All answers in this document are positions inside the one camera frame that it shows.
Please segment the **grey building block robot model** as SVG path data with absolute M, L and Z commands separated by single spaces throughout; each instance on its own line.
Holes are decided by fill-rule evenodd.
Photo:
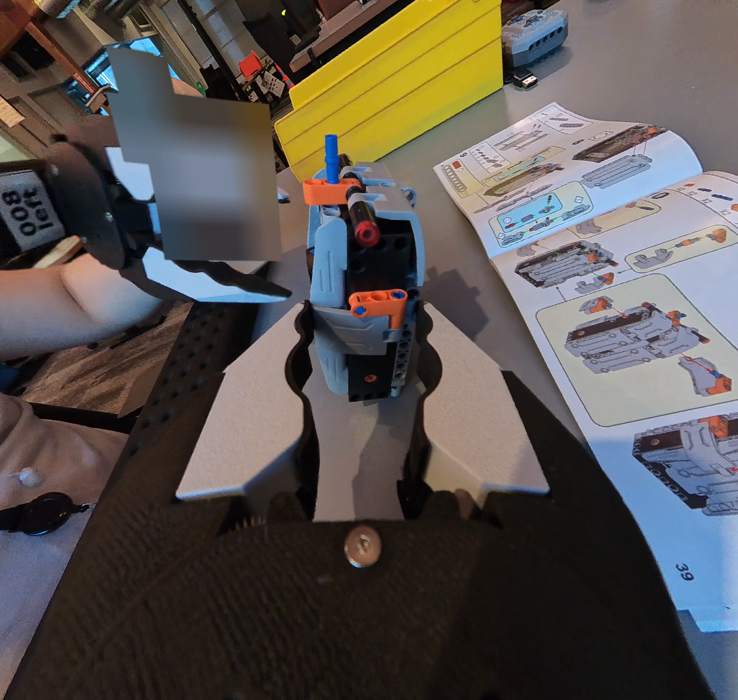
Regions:
M 411 360 L 425 251 L 416 191 L 378 162 L 353 163 L 325 137 L 326 167 L 303 182 L 317 354 L 349 401 L 401 393 Z

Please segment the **person's left forearm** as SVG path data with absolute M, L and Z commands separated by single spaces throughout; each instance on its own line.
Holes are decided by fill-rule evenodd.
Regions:
M 86 254 L 63 266 L 1 271 L 1 359 L 114 336 L 163 304 Z

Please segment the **grey battery box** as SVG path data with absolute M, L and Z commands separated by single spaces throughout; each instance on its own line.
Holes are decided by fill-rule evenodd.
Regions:
M 511 18 L 501 29 L 503 61 L 509 69 L 528 68 L 556 51 L 568 36 L 568 13 L 531 10 Z

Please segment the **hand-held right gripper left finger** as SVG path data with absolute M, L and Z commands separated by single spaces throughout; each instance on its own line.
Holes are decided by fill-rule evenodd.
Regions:
M 319 446 L 302 392 L 312 373 L 313 330 L 310 304 L 299 303 L 226 368 L 179 500 L 243 495 L 270 502 L 291 492 L 316 501 Z

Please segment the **grey desk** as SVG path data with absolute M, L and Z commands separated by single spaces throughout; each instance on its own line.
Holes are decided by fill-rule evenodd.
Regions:
M 553 402 L 554 414 L 589 446 L 474 226 L 431 166 L 557 101 L 591 120 L 668 128 L 691 143 L 704 172 L 736 173 L 736 3 L 564 0 L 560 8 L 571 35 L 563 53 L 537 70 L 538 89 L 516 95 L 508 86 L 385 162 L 420 191 L 422 299 Z M 701 631 L 689 611 L 678 611 L 716 697 L 736 698 L 736 631 Z

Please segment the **open instruction manual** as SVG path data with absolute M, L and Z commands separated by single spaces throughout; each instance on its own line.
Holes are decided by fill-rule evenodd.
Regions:
M 736 631 L 736 176 L 551 103 L 435 167 L 672 599 Z

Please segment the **yellow plastic bin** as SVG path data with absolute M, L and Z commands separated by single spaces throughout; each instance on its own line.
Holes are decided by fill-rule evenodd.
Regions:
M 291 90 L 274 128 L 294 175 L 324 167 L 324 136 L 375 161 L 503 86 L 501 0 L 416 0 Z

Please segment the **black badge reel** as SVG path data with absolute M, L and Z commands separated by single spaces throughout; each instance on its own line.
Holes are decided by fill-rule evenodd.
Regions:
M 48 492 L 1 511 L 1 531 L 21 532 L 29 536 L 42 536 L 60 529 L 71 516 L 84 513 L 94 503 L 74 503 L 62 492 Z

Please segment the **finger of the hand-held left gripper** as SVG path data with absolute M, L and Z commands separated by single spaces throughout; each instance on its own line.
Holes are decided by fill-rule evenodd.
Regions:
M 225 262 L 232 268 L 257 274 L 266 262 L 235 261 Z M 225 303 L 272 303 L 272 299 L 232 299 L 230 295 L 238 290 L 220 288 L 205 277 L 203 280 L 194 274 L 181 270 L 173 261 L 164 257 L 159 249 L 148 249 L 141 259 L 134 259 L 131 265 L 120 271 L 128 281 L 149 295 L 165 300 L 184 300 L 198 302 Z
M 232 293 L 232 299 L 288 299 L 292 295 L 291 290 L 272 283 L 259 274 L 240 272 L 225 262 L 174 260 L 173 263 L 200 280 L 208 277 L 210 283 L 215 283 L 220 288 L 238 290 L 240 295 Z

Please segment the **person's light shirt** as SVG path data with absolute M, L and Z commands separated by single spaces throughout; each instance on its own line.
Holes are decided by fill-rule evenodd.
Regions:
M 38 418 L 24 400 L 2 394 L 1 508 L 62 492 L 97 502 L 128 435 Z M 1 692 L 11 683 L 54 594 L 89 514 L 49 535 L 1 533 Z

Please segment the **black perforated board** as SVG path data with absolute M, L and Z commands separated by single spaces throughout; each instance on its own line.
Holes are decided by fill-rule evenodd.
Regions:
M 115 483 L 135 458 L 144 460 L 144 473 L 170 464 L 183 473 L 226 367 L 294 304 L 294 300 L 264 306 L 195 303 L 109 483 Z

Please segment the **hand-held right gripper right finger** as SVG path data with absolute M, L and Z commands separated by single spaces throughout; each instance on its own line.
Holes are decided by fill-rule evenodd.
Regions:
M 464 490 L 545 494 L 538 462 L 500 367 L 430 303 L 418 307 L 418 400 L 403 496 Z

